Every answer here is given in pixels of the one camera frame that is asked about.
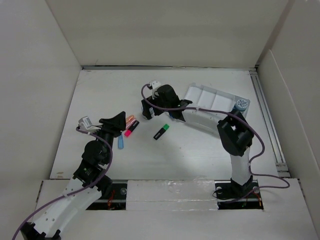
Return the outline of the pink black highlighter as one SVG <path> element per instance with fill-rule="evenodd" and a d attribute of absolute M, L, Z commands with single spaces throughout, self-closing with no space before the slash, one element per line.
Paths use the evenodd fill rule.
<path fill-rule="evenodd" d="M 130 127 L 125 131 L 124 136 L 125 137 L 129 137 L 132 132 L 137 128 L 137 126 L 140 124 L 140 122 L 138 120 L 134 121 Z"/>

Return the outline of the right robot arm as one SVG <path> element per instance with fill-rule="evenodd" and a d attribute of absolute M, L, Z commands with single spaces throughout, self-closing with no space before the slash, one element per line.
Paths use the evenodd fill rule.
<path fill-rule="evenodd" d="M 167 112 L 174 120 L 217 134 L 224 150 L 230 155 L 230 188 L 234 197 L 249 195 L 253 190 L 250 148 L 254 133 L 241 111 L 232 109 L 224 112 L 198 107 L 191 100 L 179 99 L 172 86 L 156 81 L 143 87 L 152 93 L 151 96 L 142 98 L 142 115 L 150 120 Z"/>

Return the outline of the orange usb stick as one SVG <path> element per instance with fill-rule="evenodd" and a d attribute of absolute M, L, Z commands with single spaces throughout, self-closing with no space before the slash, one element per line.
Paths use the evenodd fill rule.
<path fill-rule="evenodd" d="M 126 121 L 126 123 L 129 123 L 132 119 L 134 119 L 135 118 L 135 116 L 134 115 L 129 115 L 126 119 L 125 119 L 125 121 Z"/>

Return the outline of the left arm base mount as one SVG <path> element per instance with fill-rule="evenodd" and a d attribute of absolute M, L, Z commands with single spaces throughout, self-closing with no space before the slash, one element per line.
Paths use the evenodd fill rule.
<path fill-rule="evenodd" d="M 128 180 L 115 180 L 107 195 L 92 203 L 88 211 L 122 211 L 126 209 Z"/>

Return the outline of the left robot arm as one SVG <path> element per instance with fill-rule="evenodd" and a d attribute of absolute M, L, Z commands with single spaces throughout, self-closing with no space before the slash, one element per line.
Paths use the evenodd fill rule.
<path fill-rule="evenodd" d="M 18 228 L 25 240 L 60 240 L 73 219 L 99 198 L 107 198 L 113 181 L 106 175 L 113 160 L 113 142 L 126 129 L 126 113 L 101 118 L 93 125 L 89 117 L 79 120 L 76 131 L 93 137 L 81 155 L 61 195 L 28 216 Z"/>

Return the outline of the green black highlighter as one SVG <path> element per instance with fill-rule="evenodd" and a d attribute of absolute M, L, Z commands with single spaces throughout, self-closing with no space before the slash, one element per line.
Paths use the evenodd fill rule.
<path fill-rule="evenodd" d="M 168 129 L 169 129 L 169 125 L 165 124 L 154 136 L 153 139 L 154 140 L 158 140 Z"/>

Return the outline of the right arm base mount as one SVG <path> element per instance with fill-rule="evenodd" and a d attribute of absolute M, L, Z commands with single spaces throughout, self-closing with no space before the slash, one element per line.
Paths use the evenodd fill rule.
<path fill-rule="evenodd" d="M 230 180 L 214 182 L 212 196 L 217 199 L 218 210 L 263 210 L 263 201 L 259 192 L 251 190 L 258 187 L 258 181 L 253 180 L 244 192 L 236 191 Z"/>

